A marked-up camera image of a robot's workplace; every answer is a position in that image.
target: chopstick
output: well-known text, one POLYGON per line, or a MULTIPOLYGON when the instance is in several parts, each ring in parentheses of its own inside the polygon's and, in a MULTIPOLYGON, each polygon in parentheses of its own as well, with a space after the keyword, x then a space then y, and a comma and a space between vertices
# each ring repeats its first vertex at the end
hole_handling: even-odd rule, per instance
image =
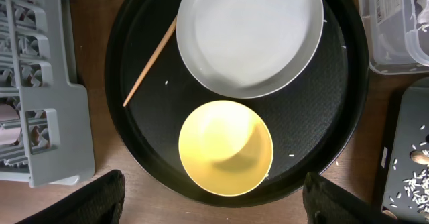
POLYGON ((152 54, 152 57, 149 59, 149 62, 147 62, 146 66, 143 69, 143 71, 141 72, 139 78, 134 83, 133 88, 131 89, 131 91, 128 94, 128 97, 126 98, 126 100, 123 103, 124 107, 126 107, 127 104, 128 104, 128 102, 131 100, 131 98, 133 98, 134 93, 139 88, 141 82, 143 81, 143 79, 145 78, 145 76, 147 75, 147 73, 149 72, 150 68, 154 65, 156 59, 160 55, 161 51, 164 49, 164 46, 166 46, 168 40, 170 39, 170 37, 172 37, 172 34, 176 30, 176 23, 177 23, 177 16, 174 18, 173 23, 168 28, 166 34, 163 36, 160 44, 158 44, 158 47, 156 48, 155 52, 152 54))

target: plastic box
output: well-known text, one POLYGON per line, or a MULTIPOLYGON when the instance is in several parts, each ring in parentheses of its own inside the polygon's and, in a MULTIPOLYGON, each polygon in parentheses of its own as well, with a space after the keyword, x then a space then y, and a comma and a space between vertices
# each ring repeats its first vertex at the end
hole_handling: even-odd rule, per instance
POLYGON ((419 30, 417 15, 422 8, 416 1, 359 0, 374 72, 429 72, 429 32, 419 30))

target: black round tray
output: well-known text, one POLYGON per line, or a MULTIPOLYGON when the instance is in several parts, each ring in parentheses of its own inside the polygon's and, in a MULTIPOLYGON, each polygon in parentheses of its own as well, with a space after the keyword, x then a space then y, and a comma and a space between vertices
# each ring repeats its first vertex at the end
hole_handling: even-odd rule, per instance
POLYGON ((176 35, 167 43, 127 108, 122 103, 176 16, 181 0, 125 0, 106 55, 105 88, 115 127, 136 161, 168 188, 196 201, 246 207, 278 200, 322 172, 350 139, 365 104, 368 49, 351 0, 324 0, 322 39, 307 69, 282 90, 238 101, 258 113, 274 144, 268 178, 239 197, 220 197, 186 175, 178 153, 184 120, 197 107, 226 97, 187 71, 176 35))

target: tray rim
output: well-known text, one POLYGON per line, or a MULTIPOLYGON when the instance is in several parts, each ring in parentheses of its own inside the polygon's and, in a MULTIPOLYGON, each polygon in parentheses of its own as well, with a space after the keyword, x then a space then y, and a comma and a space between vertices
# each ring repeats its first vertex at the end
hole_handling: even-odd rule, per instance
MULTIPOLYGON (((132 5, 133 1, 145 1, 145 0, 124 0, 117 16, 115 23, 113 24, 111 34, 109 36, 109 42, 107 45, 107 53, 105 59, 105 92, 107 98, 107 104, 109 107, 109 112, 113 120, 115 129, 118 134, 121 136, 124 144, 127 147, 129 153, 133 156, 135 161, 153 178, 158 182, 163 184, 166 188, 181 194, 182 196, 192 199, 200 203, 207 205, 214 205, 218 207, 251 207, 255 205, 262 205, 265 203, 270 203, 279 199, 282 199, 289 194, 296 192, 302 188, 304 183, 305 175, 303 174, 302 178, 299 178, 294 183, 287 183, 286 178, 279 179, 275 186, 273 184, 268 185, 271 187, 270 192, 258 192, 258 194, 246 194, 240 197, 219 197, 210 193, 192 193, 195 186, 190 185, 180 186, 180 183, 189 184, 188 180, 184 180, 181 174, 169 166, 160 158, 156 158, 158 154, 149 146, 137 146, 133 142, 133 138, 128 135, 130 131, 133 131, 136 124, 128 123, 128 128, 124 127, 123 119, 126 118, 128 111, 122 107, 122 98, 113 94, 115 89, 119 89, 119 84, 112 82, 111 79, 111 66, 112 64, 117 64, 118 61, 115 60, 115 55, 121 56, 122 47, 116 47, 117 42, 126 39, 126 34, 120 34, 121 26, 127 22, 127 12, 132 10, 137 10, 137 8, 145 7, 144 5, 132 5), (144 156, 150 156, 151 162, 145 160, 144 156)), ((336 141, 330 142, 330 151, 324 154, 322 163, 318 162, 317 166, 313 167, 318 173, 323 173, 339 156, 342 150, 345 148, 346 144, 351 139, 354 131, 357 128, 359 120, 361 118, 362 112, 365 107, 365 102, 367 98, 368 83, 369 83, 369 53, 367 39, 365 37, 365 31, 363 29, 363 24, 361 23, 361 18, 356 7, 353 4, 352 0, 326 0, 333 11, 343 11, 347 13, 341 14, 341 17, 335 16, 343 35, 345 36, 345 42, 347 46, 347 57, 349 61, 348 71, 348 84, 346 89, 346 96, 344 100, 344 105, 348 103, 352 105, 351 109, 343 109, 339 114, 339 120, 336 123, 336 131, 331 132, 329 139, 334 139, 336 141), (353 84, 349 83, 349 79, 354 79, 353 84), (341 124, 342 119, 348 119, 346 124, 341 124)))

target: wooden table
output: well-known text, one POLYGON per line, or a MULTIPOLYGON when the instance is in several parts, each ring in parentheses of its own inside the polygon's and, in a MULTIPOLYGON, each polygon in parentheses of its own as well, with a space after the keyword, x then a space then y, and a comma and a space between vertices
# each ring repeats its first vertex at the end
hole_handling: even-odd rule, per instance
MULTIPOLYGON (((104 90, 105 50, 111 26, 123 0, 72 0, 72 18, 78 73, 88 89, 90 119, 97 172, 112 169, 126 177, 122 223, 307 223, 302 191, 274 203, 224 209, 195 203, 168 190, 134 161, 111 121, 104 90)), ((406 87, 428 75, 380 76, 371 73, 369 96, 359 127, 326 178, 366 202, 371 201, 388 99, 398 87, 406 87)), ((78 186, 48 185, 30 188, 28 183, 0 182, 0 223, 14 223, 66 197, 78 186)))

